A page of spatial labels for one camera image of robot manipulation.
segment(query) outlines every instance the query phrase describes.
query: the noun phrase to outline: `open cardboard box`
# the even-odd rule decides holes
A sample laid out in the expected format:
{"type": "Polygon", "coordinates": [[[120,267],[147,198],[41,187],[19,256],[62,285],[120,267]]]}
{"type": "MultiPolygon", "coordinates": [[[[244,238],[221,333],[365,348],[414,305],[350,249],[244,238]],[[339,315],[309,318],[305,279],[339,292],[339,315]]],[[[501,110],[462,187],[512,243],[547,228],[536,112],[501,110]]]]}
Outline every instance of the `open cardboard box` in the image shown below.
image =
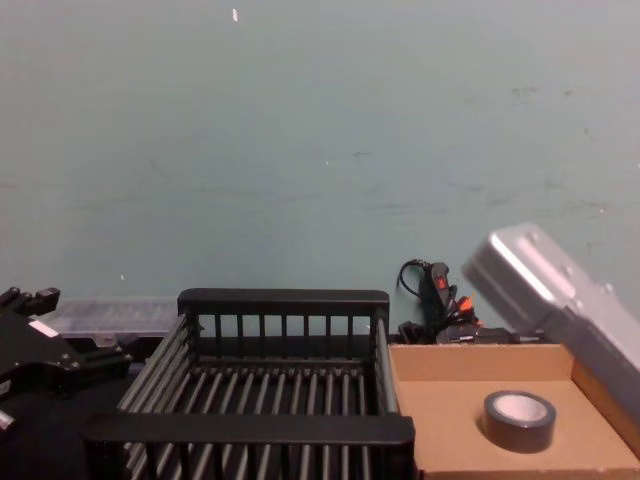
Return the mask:
{"type": "Polygon", "coordinates": [[[400,412],[413,417],[415,461],[425,479],[640,479],[640,429],[564,347],[392,345],[389,351],[400,412]],[[547,450],[513,453],[486,439],[479,420],[485,397],[497,390],[526,390],[555,406],[547,450]]]}

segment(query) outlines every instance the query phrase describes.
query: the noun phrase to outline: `white label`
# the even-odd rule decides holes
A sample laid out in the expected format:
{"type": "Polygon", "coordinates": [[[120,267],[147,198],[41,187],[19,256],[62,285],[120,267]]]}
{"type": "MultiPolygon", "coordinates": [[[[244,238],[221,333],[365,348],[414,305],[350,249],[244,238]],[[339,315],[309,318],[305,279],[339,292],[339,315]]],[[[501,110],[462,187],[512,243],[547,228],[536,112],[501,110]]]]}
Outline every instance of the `white label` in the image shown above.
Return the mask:
{"type": "Polygon", "coordinates": [[[58,332],[56,332],[49,325],[45,325],[44,323],[42,323],[40,320],[34,320],[33,322],[29,322],[29,325],[31,325],[33,328],[38,330],[40,333],[44,333],[49,338],[55,337],[56,335],[58,335],[58,332]]]}
{"type": "Polygon", "coordinates": [[[11,390],[11,380],[0,383],[0,397],[6,393],[9,393],[9,390],[11,390]]]}

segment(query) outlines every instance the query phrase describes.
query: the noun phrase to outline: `tape roll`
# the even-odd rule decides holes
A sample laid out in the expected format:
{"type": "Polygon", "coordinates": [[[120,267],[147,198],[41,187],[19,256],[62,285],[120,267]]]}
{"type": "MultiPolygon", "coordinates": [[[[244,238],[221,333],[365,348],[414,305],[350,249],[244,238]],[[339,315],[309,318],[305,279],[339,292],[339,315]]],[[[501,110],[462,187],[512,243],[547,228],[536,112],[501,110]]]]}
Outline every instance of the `tape roll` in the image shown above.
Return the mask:
{"type": "Polygon", "coordinates": [[[484,400],[484,434],[512,452],[536,453],[549,447],[555,421],[555,407],[529,392],[505,390],[484,400]]]}

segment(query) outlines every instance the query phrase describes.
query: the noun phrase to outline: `teal wall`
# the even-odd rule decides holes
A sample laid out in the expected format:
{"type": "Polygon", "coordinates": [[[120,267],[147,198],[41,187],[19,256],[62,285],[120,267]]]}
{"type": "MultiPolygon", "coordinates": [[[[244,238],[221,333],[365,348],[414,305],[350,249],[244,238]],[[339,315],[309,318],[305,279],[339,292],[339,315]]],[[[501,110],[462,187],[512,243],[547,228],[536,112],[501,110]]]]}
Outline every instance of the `teal wall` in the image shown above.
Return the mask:
{"type": "Polygon", "coordinates": [[[393,293],[420,256],[469,292],[472,249],[532,220],[640,312],[639,24],[621,0],[0,0],[0,287],[393,293]]]}

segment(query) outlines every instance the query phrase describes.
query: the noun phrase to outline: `plastic storage box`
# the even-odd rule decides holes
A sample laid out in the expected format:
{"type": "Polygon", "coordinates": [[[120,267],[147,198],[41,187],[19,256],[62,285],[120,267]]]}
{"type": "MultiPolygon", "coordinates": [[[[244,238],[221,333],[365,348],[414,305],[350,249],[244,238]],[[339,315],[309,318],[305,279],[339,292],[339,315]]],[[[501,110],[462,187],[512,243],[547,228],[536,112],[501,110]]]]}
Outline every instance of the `plastic storage box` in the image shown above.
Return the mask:
{"type": "Polygon", "coordinates": [[[192,289],[178,312],[117,411],[85,426],[92,479],[414,475],[386,293],[192,289]]]}
{"type": "Polygon", "coordinates": [[[565,345],[640,425],[640,325],[610,284],[531,223],[493,232],[463,270],[515,330],[565,345]]]}

